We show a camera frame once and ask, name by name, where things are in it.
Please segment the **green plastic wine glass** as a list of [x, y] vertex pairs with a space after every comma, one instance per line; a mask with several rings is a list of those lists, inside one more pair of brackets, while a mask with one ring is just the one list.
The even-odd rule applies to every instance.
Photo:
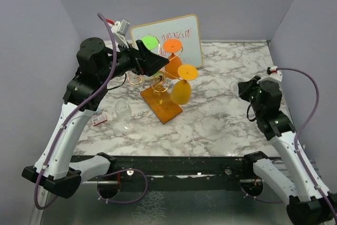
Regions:
[[155, 36], [144, 36], [141, 38], [141, 41], [146, 46], [146, 48], [150, 51], [152, 50], [159, 50], [160, 49], [160, 42]]

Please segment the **orange plastic wine glass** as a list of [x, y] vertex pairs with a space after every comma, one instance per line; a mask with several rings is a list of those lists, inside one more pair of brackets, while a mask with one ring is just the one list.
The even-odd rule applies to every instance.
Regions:
[[182, 53], [183, 47], [178, 39], [169, 39], [163, 43], [163, 50], [170, 55], [168, 56], [169, 63], [165, 65], [164, 71], [169, 79], [178, 79], [178, 68], [182, 65], [179, 55]]

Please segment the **yellow plastic wine glass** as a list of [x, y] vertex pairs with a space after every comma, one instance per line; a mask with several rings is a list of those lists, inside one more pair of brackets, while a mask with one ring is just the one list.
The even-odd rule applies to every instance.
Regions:
[[183, 64], [177, 69], [179, 81], [174, 84], [171, 92], [171, 100], [178, 105], [188, 104], [192, 88], [189, 81], [195, 80], [198, 76], [197, 69], [189, 64]]

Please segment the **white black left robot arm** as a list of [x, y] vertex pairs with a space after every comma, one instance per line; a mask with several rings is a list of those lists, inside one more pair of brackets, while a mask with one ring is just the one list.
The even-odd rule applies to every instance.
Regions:
[[22, 172], [22, 177], [35, 184], [35, 192], [43, 187], [67, 199], [82, 182], [97, 176], [105, 180], [115, 177], [115, 158], [112, 156], [99, 153], [77, 163], [72, 163], [71, 158], [86, 124], [107, 94], [111, 79], [128, 71], [152, 76], [169, 63], [167, 58], [148, 50], [141, 40], [136, 44], [137, 48], [108, 48], [98, 37], [87, 38], [80, 44], [76, 54], [79, 67], [67, 85], [60, 118], [51, 139], [37, 162]]

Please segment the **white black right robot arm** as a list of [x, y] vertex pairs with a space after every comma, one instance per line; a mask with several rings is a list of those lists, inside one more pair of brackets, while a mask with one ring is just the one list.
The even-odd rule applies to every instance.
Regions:
[[322, 182], [300, 146], [292, 122], [280, 110], [279, 84], [255, 76], [237, 86], [239, 97], [249, 103], [257, 127], [280, 155], [289, 176], [261, 152], [245, 155], [248, 161], [242, 164], [243, 174], [264, 180], [285, 204], [293, 224], [336, 220], [336, 194]]

